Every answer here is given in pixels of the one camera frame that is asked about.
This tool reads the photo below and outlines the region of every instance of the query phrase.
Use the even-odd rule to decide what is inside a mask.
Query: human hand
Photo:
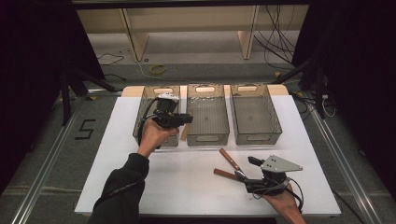
[[[143,128],[142,140],[137,153],[148,158],[151,152],[153,152],[157,146],[160,146],[166,138],[177,133],[177,128],[164,129],[154,120],[148,119]]]
[[[293,190],[291,184],[288,184],[288,189]],[[305,223],[303,217],[298,210],[297,203],[287,191],[275,196],[262,195],[262,197],[273,206],[273,208],[284,217],[289,223],[303,224]]]

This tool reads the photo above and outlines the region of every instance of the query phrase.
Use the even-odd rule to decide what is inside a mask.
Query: plastic bin
[[[274,145],[282,134],[268,87],[231,85],[233,130],[237,145]]]
[[[230,126],[223,85],[189,85],[187,112],[194,116],[187,136],[189,146],[227,145]]]
[[[180,99],[180,87],[179,86],[146,86],[143,89],[142,99],[140,100],[139,110],[137,112],[136,123],[134,124],[134,139],[137,142],[137,135],[139,132],[139,122],[142,119],[149,103],[158,95],[164,92],[172,92],[175,96]],[[154,109],[157,106],[157,102],[150,107],[147,116],[153,114]],[[175,109],[176,113],[180,112],[180,101],[179,105]],[[162,147],[177,147],[178,146],[178,134],[169,136],[166,141],[161,145]]]

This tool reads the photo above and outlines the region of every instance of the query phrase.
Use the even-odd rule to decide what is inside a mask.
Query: black tripod stand
[[[331,55],[334,55],[338,44],[342,40],[342,37],[347,29],[345,21],[349,20],[353,9],[353,3],[353,0],[341,1],[340,6],[336,7],[333,11],[326,28],[320,36],[318,44],[310,58],[304,63],[298,65],[285,76],[280,77],[276,81],[272,82],[273,84],[281,84],[289,78],[296,76],[297,74],[304,73],[300,81],[300,88],[302,91],[306,91],[316,84],[315,105],[316,110],[323,119],[324,108],[321,106],[325,87],[325,74],[323,67],[325,63],[328,63],[327,61],[329,61]]]
[[[69,63],[64,71],[61,73],[61,89],[62,89],[62,97],[63,97],[63,105],[64,105],[64,122],[62,125],[65,125],[69,120],[71,115],[71,106],[70,106],[70,95],[68,86],[73,90],[73,92],[78,97],[85,97],[88,94],[88,90],[83,83],[83,79],[89,80],[94,84],[105,88],[108,91],[122,91],[122,89],[117,89],[113,86],[108,85],[104,81],[88,74],[81,69],[75,67],[73,64]]]

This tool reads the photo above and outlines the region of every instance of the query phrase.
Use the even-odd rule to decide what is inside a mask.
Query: white table
[[[182,93],[181,108],[185,108]],[[266,160],[274,154],[302,165],[300,172],[287,173],[301,186],[305,216],[338,216],[340,209],[320,167],[300,115],[291,96],[272,96],[283,133],[274,146],[237,146],[233,136],[230,102],[227,98],[230,137],[224,146],[249,178],[261,178],[259,167],[248,163],[248,156]],[[128,154],[137,151],[133,138],[139,97],[120,97],[113,109],[91,172],[75,212],[90,215],[112,170],[120,168]],[[214,175],[214,168],[233,173],[233,167],[220,155],[221,147],[162,148],[149,157],[149,174],[140,203],[140,214],[168,217],[276,217],[265,200],[255,200],[245,185]],[[294,191],[300,192],[294,184]]]

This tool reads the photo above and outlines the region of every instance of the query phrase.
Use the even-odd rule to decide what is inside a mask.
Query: wrist
[[[151,152],[152,150],[150,148],[140,146],[136,153],[148,158]]]
[[[297,210],[292,210],[292,211],[285,213],[284,218],[290,224],[305,224],[303,216]]]

